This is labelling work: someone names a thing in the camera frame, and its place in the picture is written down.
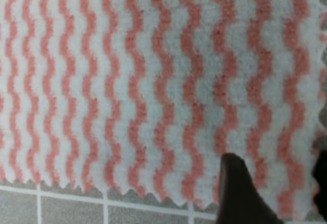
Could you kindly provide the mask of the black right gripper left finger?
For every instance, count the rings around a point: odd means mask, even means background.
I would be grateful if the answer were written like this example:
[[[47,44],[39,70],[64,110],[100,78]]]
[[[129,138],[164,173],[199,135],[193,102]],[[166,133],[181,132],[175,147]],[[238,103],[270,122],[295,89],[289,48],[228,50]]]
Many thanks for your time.
[[[216,223],[283,223],[257,192],[245,161],[234,153],[221,158]]]

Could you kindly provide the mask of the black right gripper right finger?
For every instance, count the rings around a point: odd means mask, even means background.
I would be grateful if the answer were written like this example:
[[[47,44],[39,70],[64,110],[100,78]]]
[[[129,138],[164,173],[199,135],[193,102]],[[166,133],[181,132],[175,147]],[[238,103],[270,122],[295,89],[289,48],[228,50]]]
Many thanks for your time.
[[[319,157],[313,169],[313,178],[317,182],[319,189],[314,196],[314,203],[319,214],[326,220],[326,151],[319,153]]]

